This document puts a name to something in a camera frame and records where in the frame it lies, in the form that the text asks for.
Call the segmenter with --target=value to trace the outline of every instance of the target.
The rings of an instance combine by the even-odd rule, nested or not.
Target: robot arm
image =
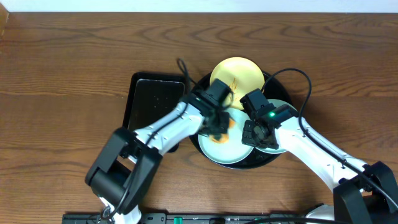
[[[177,107],[154,124],[133,133],[117,129],[88,171],[85,182],[101,201],[117,224],[137,223],[141,213],[138,204],[147,193],[164,156],[182,139],[197,132],[215,138],[226,134],[229,114],[222,102],[230,88],[215,80],[206,91],[188,94]],[[130,171],[118,156],[136,163]]]
[[[340,158],[344,158],[357,169],[364,171],[363,165],[366,163],[360,159],[345,153],[330,141],[317,133],[302,118],[304,127],[308,130],[308,134],[313,136],[319,143],[328,148],[332,153]],[[296,117],[289,118],[280,124],[281,127],[275,130],[275,136],[279,146],[286,149],[302,162],[305,163],[321,180],[326,183],[331,191],[339,186],[341,179],[352,179],[357,175],[351,169],[343,167],[340,162],[331,157],[325,151],[315,145],[309,138],[303,135],[303,131],[299,126],[299,119]]]
[[[108,207],[108,213],[116,209],[117,213],[113,220],[117,224],[135,224],[140,220],[141,213],[138,204],[144,198],[163,156],[170,148],[197,132],[214,134],[215,138],[227,132],[229,115],[222,112],[221,104],[229,92],[228,86],[216,80],[206,91],[189,95],[188,99],[180,102],[171,113],[154,124],[135,130],[133,133],[124,128],[113,133],[88,171],[85,182]],[[241,103],[251,118],[245,123],[242,138],[244,144],[270,148],[280,146],[295,154],[309,166],[335,195],[340,191],[349,198],[353,198],[352,195],[361,197],[359,191],[362,185],[358,183],[360,180],[355,180],[356,173],[343,167],[333,156],[303,135],[297,112],[293,108],[288,105],[275,108],[268,103],[260,90],[248,93],[242,98]],[[312,129],[304,119],[302,123],[308,129],[308,134],[335,156],[345,158],[357,169],[367,172],[365,162],[338,149]],[[136,163],[134,170],[130,171],[118,162],[116,160],[118,156],[129,158]],[[368,171],[375,174],[384,190],[389,190],[390,194],[393,193],[393,198],[396,200],[398,195],[394,190],[397,186],[391,170],[385,165],[379,166],[378,169],[384,169],[385,172],[377,176],[374,170],[368,169]],[[394,180],[392,185],[389,183],[391,179]],[[343,180],[349,180],[344,184],[352,184],[352,192],[346,194],[345,189],[339,189]],[[363,211],[366,210],[366,206],[364,203],[363,205],[356,203],[354,209]]]

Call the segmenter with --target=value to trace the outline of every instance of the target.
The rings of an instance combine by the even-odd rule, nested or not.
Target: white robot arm
[[[86,183],[108,207],[107,213],[113,213],[112,219],[116,224],[139,222],[141,213],[138,203],[145,196],[162,157],[176,143],[198,131],[204,131],[207,134],[227,132],[229,117],[225,117],[225,114],[214,109],[220,108],[220,102],[223,102],[229,91],[230,89],[224,83],[217,80],[209,90],[192,95],[186,102],[180,102],[171,113],[154,124],[135,130],[133,133],[126,129],[115,131],[87,173]],[[266,128],[262,127],[262,131],[259,131],[261,128],[251,128],[249,136],[252,135],[253,138],[249,138],[248,133],[244,133],[243,143],[268,144],[271,147],[278,145],[282,149],[290,151],[311,168],[331,191],[339,186],[342,180],[350,180],[357,176],[356,172],[344,167],[335,157],[346,160],[357,170],[365,170],[366,163],[364,161],[356,159],[336,147],[311,128],[302,118],[302,124],[307,130],[307,134],[315,138],[334,156],[314,144],[303,134],[299,126],[299,119],[291,108],[275,109],[272,104],[273,108],[267,108],[264,105],[256,108],[256,105],[253,104],[245,105],[248,99],[250,96],[241,102],[246,112],[251,115],[251,119],[258,119],[260,114],[257,112],[263,109],[267,109],[268,112],[275,111],[272,112],[272,116],[275,113],[277,116],[267,120],[267,124],[256,121],[256,127]],[[118,156],[128,158],[136,163],[134,170],[131,172],[121,165],[116,160]],[[322,207],[313,211],[308,217],[334,220],[333,207]]]

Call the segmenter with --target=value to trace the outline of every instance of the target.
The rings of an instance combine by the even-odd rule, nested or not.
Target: green switch
[[[254,218],[254,221],[256,221],[256,220],[260,220],[261,218]],[[259,224],[263,224],[263,223],[259,223]]]
[[[174,224],[182,224],[182,218],[181,217],[174,217]]]

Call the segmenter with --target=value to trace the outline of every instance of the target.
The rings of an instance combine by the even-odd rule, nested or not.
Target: wood grain
[[[325,137],[398,173],[398,16],[395,14],[13,13],[0,42],[0,222],[60,223],[98,212],[84,176],[123,120],[138,71],[196,81],[242,56],[313,82],[305,117]],[[278,78],[299,107],[306,81]],[[142,207],[184,213],[302,211],[332,204],[293,155],[229,170],[184,140],[167,154]]]

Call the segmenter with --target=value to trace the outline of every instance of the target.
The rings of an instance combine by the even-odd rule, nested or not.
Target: yellow plate
[[[220,62],[211,73],[210,85],[218,78],[227,84],[234,92],[231,107],[243,110],[240,99],[247,93],[261,89],[264,84],[264,76],[261,69],[252,61],[246,58],[233,57]],[[231,103],[231,94],[224,104]]]

